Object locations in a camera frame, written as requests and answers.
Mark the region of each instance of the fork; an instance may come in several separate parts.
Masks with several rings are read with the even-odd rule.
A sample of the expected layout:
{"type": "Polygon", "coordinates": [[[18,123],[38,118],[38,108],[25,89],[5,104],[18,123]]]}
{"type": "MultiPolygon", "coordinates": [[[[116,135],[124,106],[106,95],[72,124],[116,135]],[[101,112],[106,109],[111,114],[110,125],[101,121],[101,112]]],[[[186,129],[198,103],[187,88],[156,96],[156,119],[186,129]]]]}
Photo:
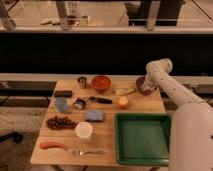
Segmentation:
{"type": "Polygon", "coordinates": [[[105,154],[103,150],[73,150],[72,154],[74,156],[82,156],[84,154],[105,154]]]}

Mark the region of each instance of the office chair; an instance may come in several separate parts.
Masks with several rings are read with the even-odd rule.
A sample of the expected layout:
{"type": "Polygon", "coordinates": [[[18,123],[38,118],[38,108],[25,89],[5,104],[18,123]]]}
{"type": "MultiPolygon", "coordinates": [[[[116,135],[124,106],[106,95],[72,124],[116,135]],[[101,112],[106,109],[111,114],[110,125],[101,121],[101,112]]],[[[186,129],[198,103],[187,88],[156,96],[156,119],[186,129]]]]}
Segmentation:
{"type": "Polygon", "coordinates": [[[23,135],[19,134],[18,132],[12,132],[7,135],[0,136],[0,142],[9,138],[13,138],[14,143],[20,143],[23,140],[23,135]]]}

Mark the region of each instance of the paper cup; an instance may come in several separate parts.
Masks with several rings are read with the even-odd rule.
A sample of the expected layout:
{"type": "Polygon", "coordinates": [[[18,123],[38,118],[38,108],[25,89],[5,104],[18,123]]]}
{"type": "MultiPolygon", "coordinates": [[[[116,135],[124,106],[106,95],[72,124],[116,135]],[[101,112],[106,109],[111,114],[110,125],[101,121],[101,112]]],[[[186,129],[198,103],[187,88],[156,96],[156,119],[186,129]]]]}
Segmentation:
{"type": "Polygon", "coordinates": [[[92,131],[92,125],[89,122],[80,122],[75,127],[76,135],[84,142],[88,142],[91,139],[92,131]]]}

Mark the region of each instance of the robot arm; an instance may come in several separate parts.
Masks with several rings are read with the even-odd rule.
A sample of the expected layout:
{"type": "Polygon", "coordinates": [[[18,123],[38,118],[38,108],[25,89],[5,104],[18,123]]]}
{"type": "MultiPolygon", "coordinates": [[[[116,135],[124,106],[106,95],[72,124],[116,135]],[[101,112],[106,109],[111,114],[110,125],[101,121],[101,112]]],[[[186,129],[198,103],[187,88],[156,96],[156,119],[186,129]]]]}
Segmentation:
{"type": "Polygon", "coordinates": [[[141,91],[160,86],[178,106],[172,117],[169,171],[212,171],[213,109],[168,75],[169,59],[150,62],[146,69],[141,91]]]}

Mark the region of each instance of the green plastic tray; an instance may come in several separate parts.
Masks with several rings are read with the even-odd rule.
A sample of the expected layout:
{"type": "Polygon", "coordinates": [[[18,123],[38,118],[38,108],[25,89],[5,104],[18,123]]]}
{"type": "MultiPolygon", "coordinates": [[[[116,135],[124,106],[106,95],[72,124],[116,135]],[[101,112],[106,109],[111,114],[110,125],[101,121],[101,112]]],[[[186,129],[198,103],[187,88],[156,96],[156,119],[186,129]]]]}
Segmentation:
{"type": "Polygon", "coordinates": [[[168,115],[117,113],[117,162],[122,165],[168,165],[170,126],[168,115]]]}

